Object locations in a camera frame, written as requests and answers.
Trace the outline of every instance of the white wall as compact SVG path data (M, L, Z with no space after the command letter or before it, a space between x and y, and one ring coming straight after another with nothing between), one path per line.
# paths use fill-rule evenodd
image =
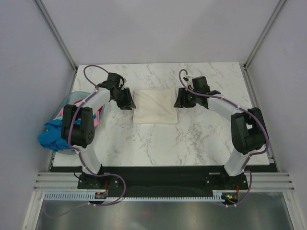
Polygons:
M245 62L278 0L43 0L80 64Z
M279 167L307 217L307 1L290 0L249 67Z
M21 229L48 151L37 136L73 72L32 0L0 6L0 229Z

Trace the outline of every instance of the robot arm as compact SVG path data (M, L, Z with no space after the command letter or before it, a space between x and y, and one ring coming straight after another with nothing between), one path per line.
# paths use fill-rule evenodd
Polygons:
M199 104L206 109L217 112L231 122L232 143L235 147L229 160L224 165L228 176L237 176L244 171L244 167L254 150L259 150L265 144L265 137L254 119L238 108L221 100L223 95L218 91L210 91L204 76L192 79L193 91L207 95L217 95L219 98L207 98L194 95L185 88L179 88L178 98L174 105L177 108L191 108ZM262 113L258 108L246 109L252 113L264 126Z
M76 105L68 104L64 107L61 136L68 141L71 122L75 111L78 111L76 120L80 119L80 124L74 124L71 133L71 145L77 147L82 154L83 165L86 165L93 173L98 173L101 167L93 147L95 135L93 115L110 100L116 101L117 106L123 110L136 108L129 88L123 89L123 77L116 73L109 73L106 81L98 84L97 88L88 97Z

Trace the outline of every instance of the wire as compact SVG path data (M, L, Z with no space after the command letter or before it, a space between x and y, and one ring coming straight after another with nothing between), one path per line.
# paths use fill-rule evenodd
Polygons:
M120 76L120 79L123 81L123 83L119 86L119 90L121 90L125 84L125 79L122 76Z
M76 175L76 173L74 172L73 173L73 175L76 177L76 178L78 178L78 180L80 179L77 175Z
M238 193L237 195L238 195L237 202L234 202L234 201L232 201L232 200L230 200L230 199L227 199L227 200L228 200L229 202L233 203L233 204L237 204L238 201L239 201L239 199L240 199L240 194Z
M192 94L194 94L194 95L197 95L197 96L208 97L208 98L216 98L216 99L219 99L219 100L222 100L222 101L227 102L228 104L232 105L233 107L237 108L238 110L241 110L242 112L244 112L244 113L248 114L250 117L252 117L252 118L256 121L256 123L258 124L258 126L260 127L260 129L262 130L262 132L263 132L263 134L264 134L264 138L265 138L265 149L264 149L263 151L260 151L260 152L253 152L253 153L250 153L250 154L248 155L248 157L246 158L245 162L243 163L243 166L242 166L242 168L241 168L242 170L244 170L244 168L245 168L245 166L247 165L247 163L248 163L250 157L252 157L252 156L254 156L254 155L260 155L260 154L263 154L263 153L265 153L265 152L268 151L268 149L269 149L269 144L270 144L268 133L266 132L266 130L265 130L263 124L260 122L260 120L258 120L258 119L255 117L255 115L253 115L250 111L247 111L247 110L241 108L241 107L238 106L237 104L233 103L232 101L230 101L230 100L228 100L228 99L226 99L226 98L224 98L224 97L219 97L219 96L215 96L215 95L208 95L208 94L198 93L198 92L194 92L194 91L190 90L190 89L184 84L184 82L183 82L183 80L182 80L182 78L181 78L181 73L182 73L182 72L185 72L186 75L187 75L187 74L188 74L188 71L187 71L186 69L181 69L181 70L179 71L179 74L178 74L178 75L179 75L179 80L180 80L182 86L183 86L187 91L189 91L190 93L192 93Z
M62 214L59 214L59 215L56 215L56 216L53 216L53 215L48 214L48 213L46 212L46 209L45 209L45 206L44 206L44 207L43 207L43 213L46 215L46 217L48 217L48 218L50 218L50 219L57 219L57 218L60 218L60 217L62 217L62 216L64 216L64 215L66 215L66 214L68 214L68 213L70 213L70 212L72 212L72 211L74 211L74 210L80 208L80 207L84 207L84 206L86 206L86 205L88 205L88 203L82 203L82 204L77 205L77 206L75 206L75 207L73 207L73 208L67 210L66 212L63 212Z
M248 196L248 194L249 194L249 192L250 192L250 189L251 189L251 184L252 184L252 175L251 175L251 171L246 170L245 172L246 172L246 173L249 173L249 186L248 186L248 190L246 191L246 193L244 194L244 196L242 197L242 199L239 200L239 201L237 202L237 204L243 202L243 201L246 199L246 197Z
M105 184L106 184L106 187L105 187L105 192L107 192L107 180L106 180L106 183L105 183Z
M84 74L85 78L86 78L93 86L95 86L96 89L98 89L98 86L97 86L94 82L92 82L92 81L87 77L87 75L86 75L86 69L89 68L89 67L97 67L97 68L100 68L100 69L102 69L104 72L106 72L107 74L109 74L109 72L106 71L105 68L102 68L102 67L100 67L100 66L98 66L98 65L88 65L88 66L84 67L84 69L83 69L83 74Z
M236 194L235 195L237 195L239 193L239 191L240 191L240 188L239 188L239 185L237 184L236 185Z

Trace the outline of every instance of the plastic container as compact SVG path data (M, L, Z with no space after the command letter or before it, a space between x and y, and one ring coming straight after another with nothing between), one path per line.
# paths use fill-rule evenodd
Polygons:
M53 114L51 120L56 118L56 116L59 114L61 109L64 108L65 105L67 105L67 104L74 104L76 101L82 100L82 99L86 98L88 95L90 95L88 92L78 92L78 91L77 92L71 92L70 94L68 94L63 99L63 101L61 102L61 104L59 105L59 107L57 108L55 113ZM102 113L104 111L104 105L102 107L103 107L103 110L101 111L101 113L99 115L99 119L101 118ZM59 150L58 152L63 153L63 154L68 154L68 155L76 154L76 152L73 151L73 150L68 150L68 151Z

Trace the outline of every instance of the white marble surface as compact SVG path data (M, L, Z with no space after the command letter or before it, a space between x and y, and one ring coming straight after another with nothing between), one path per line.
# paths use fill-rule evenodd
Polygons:
M134 90L177 89L181 87L178 72L185 68L192 77L206 76L211 90L220 91L239 105L251 107L240 66L226 63L172 63L101 65L126 80ZM73 91L92 92L94 87L83 76L79 66ZM89 68L88 77L95 83L107 78L98 68ZM178 109L176 125L134 125L133 111L106 105L96 129L94 149L104 166L172 166L223 165L233 150L230 123L220 115L199 105ZM250 165L269 164L266 154L254 156ZM76 155L57 153L54 166L81 165Z

